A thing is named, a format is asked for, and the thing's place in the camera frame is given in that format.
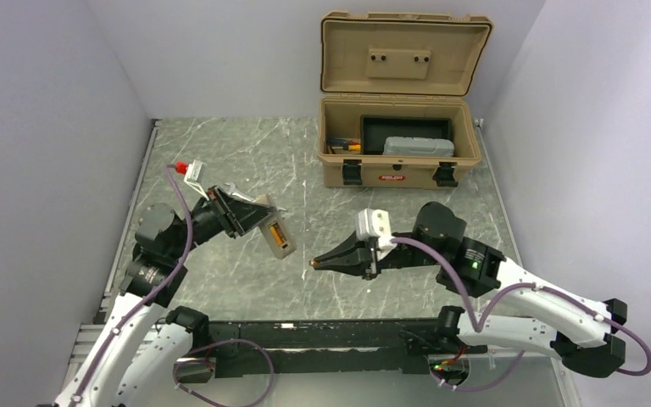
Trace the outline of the beige remote control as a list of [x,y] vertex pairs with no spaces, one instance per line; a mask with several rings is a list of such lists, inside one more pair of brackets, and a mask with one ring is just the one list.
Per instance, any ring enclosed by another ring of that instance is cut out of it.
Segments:
[[272,213],[259,224],[259,229],[272,254],[277,259],[286,258],[296,250],[297,244],[281,216],[281,209],[272,202],[268,194],[258,196],[255,203],[264,204],[272,210]]

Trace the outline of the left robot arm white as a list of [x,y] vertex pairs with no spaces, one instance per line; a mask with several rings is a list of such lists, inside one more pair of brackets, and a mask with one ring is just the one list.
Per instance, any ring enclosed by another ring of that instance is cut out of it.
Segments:
[[212,343],[208,316],[170,307],[188,255],[219,234],[242,237],[279,213],[269,196],[245,198],[234,187],[209,188],[183,215],[166,203],[143,210],[110,315],[54,405],[138,406],[179,358],[202,354]]

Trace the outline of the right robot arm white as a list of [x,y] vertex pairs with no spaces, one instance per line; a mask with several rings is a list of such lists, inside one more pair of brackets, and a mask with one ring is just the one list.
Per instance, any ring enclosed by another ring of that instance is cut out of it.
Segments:
[[365,280],[384,270],[437,266],[437,283],[459,295],[463,304],[442,307],[431,328],[405,331],[407,339],[431,354],[517,348],[595,378],[624,365],[626,345],[616,335],[626,322],[624,302],[599,302],[565,291],[468,238],[465,228],[450,208],[433,201],[420,208],[409,232],[393,231],[386,211],[364,209],[354,232],[311,265]]

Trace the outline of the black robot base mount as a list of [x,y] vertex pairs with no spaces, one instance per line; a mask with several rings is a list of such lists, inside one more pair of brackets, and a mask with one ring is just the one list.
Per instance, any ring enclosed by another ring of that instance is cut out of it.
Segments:
[[178,376],[201,382],[207,374],[426,374],[428,363],[487,351],[444,332],[436,318],[212,321],[208,336],[179,358]]

